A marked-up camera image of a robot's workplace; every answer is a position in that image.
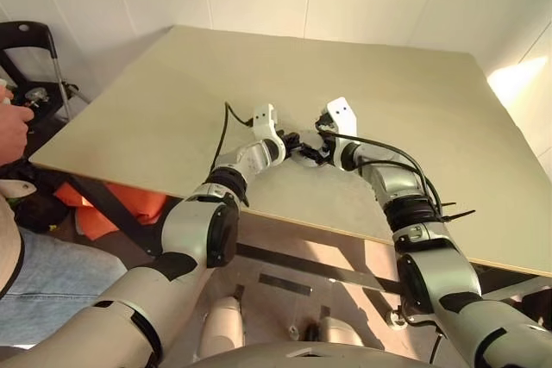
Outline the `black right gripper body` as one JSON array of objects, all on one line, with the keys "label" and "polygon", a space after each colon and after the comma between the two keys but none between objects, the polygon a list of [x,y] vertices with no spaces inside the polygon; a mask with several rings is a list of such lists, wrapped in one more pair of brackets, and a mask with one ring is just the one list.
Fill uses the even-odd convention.
[{"label": "black right gripper body", "polygon": [[315,129],[322,139],[315,161],[318,164],[333,164],[336,150],[336,125],[329,112],[323,112],[319,116],[315,122]]}]

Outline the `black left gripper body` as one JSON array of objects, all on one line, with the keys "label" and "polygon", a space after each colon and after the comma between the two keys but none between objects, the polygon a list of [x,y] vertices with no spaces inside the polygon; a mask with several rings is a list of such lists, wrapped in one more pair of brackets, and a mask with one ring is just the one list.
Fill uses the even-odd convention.
[{"label": "black left gripper body", "polygon": [[290,144],[289,134],[278,134],[278,148],[282,157],[290,157],[298,149],[298,145]]}]

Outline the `bare person hand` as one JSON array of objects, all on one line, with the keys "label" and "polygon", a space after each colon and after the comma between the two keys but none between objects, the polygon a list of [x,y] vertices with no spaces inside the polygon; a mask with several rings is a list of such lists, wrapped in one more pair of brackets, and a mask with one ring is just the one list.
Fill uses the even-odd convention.
[{"label": "bare person hand", "polygon": [[6,103],[13,94],[1,85],[1,165],[17,161],[27,145],[27,123],[34,119],[34,112],[22,106]]}]

